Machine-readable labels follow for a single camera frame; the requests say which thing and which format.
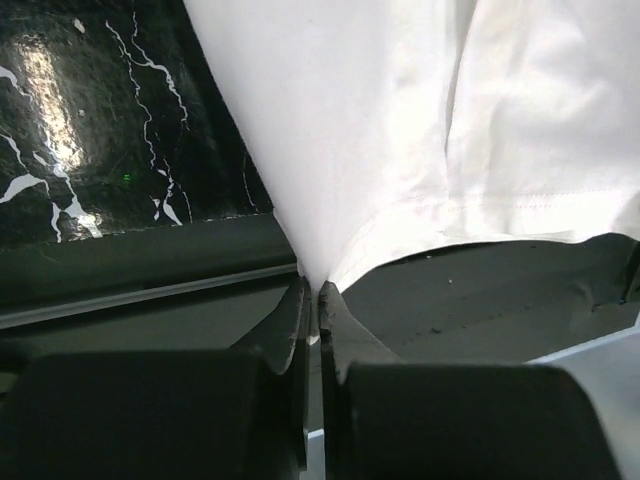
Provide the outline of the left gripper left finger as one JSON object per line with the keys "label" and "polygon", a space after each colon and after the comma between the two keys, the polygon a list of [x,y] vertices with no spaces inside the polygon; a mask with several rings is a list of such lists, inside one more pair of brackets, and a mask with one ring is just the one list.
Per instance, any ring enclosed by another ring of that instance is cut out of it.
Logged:
{"label": "left gripper left finger", "polygon": [[274,310],[232,344],[262,362],[249,434],[249,473],[300,473],[307,467],[310,286],[289,285]]}

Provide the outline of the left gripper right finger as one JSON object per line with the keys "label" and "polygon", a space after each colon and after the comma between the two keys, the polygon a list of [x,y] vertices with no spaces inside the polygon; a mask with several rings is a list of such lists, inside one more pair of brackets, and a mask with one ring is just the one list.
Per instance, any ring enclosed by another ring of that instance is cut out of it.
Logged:
{"label": "left gripper right finger", "polygon": [[340,477],[342,446],[349,432],[349,399],[345,382],[354,363],[398,363],[400,357],[384,345],[349,311],[337,286],[324,282],[318,297],[321,342],[325,473]]}

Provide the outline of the white t-shirt robot print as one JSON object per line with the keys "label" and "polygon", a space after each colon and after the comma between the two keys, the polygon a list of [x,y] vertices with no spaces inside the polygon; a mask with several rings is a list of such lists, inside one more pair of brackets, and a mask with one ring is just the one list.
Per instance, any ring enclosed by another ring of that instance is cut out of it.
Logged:
{"label": "white t-shirt robot print", "polygon": [[313,290],[469,243],[639,235],[635,1],[189,1]]}

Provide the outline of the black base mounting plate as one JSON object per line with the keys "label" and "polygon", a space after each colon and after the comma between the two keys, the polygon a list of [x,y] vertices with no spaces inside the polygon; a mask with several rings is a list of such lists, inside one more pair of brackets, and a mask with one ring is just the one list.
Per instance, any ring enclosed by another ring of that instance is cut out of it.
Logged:
{"label": "black base mounting plate", "polygon": [[[525,361],[631,326],[638,263],[616,234],[463,245],[381,266],[344,299],[406,361]],[[295,276],[268,215],[22,247],[1,256],[1,351],[224,348]]]}

